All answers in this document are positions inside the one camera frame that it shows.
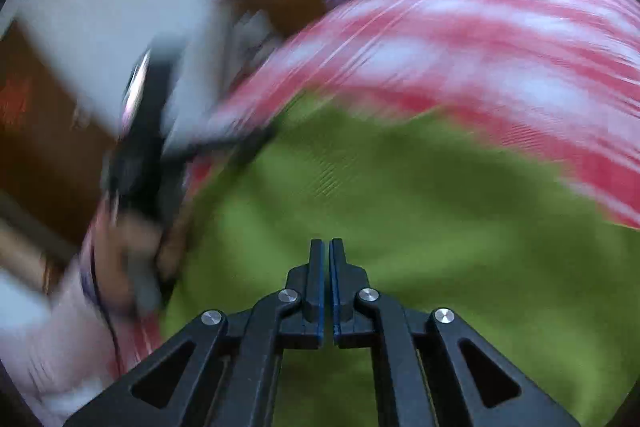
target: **red and white checkered fabric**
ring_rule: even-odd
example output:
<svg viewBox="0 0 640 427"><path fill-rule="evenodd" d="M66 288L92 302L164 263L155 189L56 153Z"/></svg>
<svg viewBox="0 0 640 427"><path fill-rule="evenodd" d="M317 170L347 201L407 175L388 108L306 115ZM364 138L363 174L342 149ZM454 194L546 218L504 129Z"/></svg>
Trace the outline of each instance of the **red and white checkered fabric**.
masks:
<svg viewBox="0 0 640 427"><path fill-rule="evenodd" d="M640 226L634 0L355 0L289 41L216 112L263 120L305 86L562 160L577 190Z"/></svg>

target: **person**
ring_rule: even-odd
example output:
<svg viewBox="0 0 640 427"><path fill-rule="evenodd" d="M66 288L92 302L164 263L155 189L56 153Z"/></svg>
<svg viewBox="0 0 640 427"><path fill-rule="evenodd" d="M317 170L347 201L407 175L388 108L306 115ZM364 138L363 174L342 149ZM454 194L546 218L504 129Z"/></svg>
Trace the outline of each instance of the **person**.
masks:
<svg viewBox="0 0 640 427"><path fill-rule="evenodd" d="M163 280L179 269L189 222L187 204L156 259ZM117 376L139 362L132 356L139 319L130 313L134 297L123 254L157 247L160 233L135 217L124 223L114 224L103 201L49 318L34 327L0 331L0 417L8 425L60 427L66 417L47 408L44 397L68 393L91 377L107 378L114 363Z"/></svg>

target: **metal screw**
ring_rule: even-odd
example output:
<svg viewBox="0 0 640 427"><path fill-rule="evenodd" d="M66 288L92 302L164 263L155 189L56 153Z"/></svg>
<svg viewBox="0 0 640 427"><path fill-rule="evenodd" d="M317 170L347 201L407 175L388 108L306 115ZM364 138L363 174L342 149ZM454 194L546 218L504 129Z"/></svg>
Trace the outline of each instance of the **metal screw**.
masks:
<svg viewBox="0 0 640 427"><path fill-rule="evenodd" d="M298 298L298 292L295 290L290 290L289 288L284 288L278 293L278 299L282 302L293 302Z"/></svg>
<svg viewBox="0 0 640 427"><path fill-rule="evenodd" d="M438 322L441 322L443 324L449 324L450 322L453 322L453 319L456 318L454 312L452 312L448 308L440 308L439 310L436 310L435 317Z"/></svg>
<svg viewBox="0 0 640 427"><path fill-rule="evenodd" d="M200 316L200 320L207 326L215 326L216 324L220 324L220 321L222 320L222 313L215 310L209 310Z"/></svg>
<svg viewBox="0 0 640 427"><path fill-rule="evenodd" d="M358 297L360 297L363 301L373 302L378 300L380 294L373 288L363 288L358 292Z"/></svg>

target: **triangular cutout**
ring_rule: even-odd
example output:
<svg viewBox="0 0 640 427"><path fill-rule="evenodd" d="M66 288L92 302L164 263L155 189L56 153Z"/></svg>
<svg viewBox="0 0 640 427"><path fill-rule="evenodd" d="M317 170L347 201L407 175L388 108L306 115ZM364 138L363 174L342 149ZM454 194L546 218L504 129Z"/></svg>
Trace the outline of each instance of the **triangular cutout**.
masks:
<svg viewBox="0 0 640 427"><path fill-rule="evenodd" d="M496 407L520 394L520 386L470 340L460 341L460 351L485 407Z"/></svg>
<svg viewBox="0 0 640 427"><path fill-rule="evenodd" d="M136 382L131 388L131 394L149 405L164 409L174 395L195 347L192 342L182 344L158 367Z"/></svg>

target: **green cloth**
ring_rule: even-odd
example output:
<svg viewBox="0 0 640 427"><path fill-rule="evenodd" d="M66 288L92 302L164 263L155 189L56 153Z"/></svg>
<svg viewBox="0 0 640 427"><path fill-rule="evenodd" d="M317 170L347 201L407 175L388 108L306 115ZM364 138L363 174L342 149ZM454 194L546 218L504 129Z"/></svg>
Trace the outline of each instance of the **green cloth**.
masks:
<svg viewBox="0 0 640 427"><path fill-rule="evenodd" d="M311 238L406 307L446 306L585 427L604 425L640 374L638 234L606 223L559 169L481 146L430 112L349 115L304 96L244 171L196 200L197 247L164 320L233 313L284 285ZM368 350L287 351L275 426L376 425Z"/></svg>

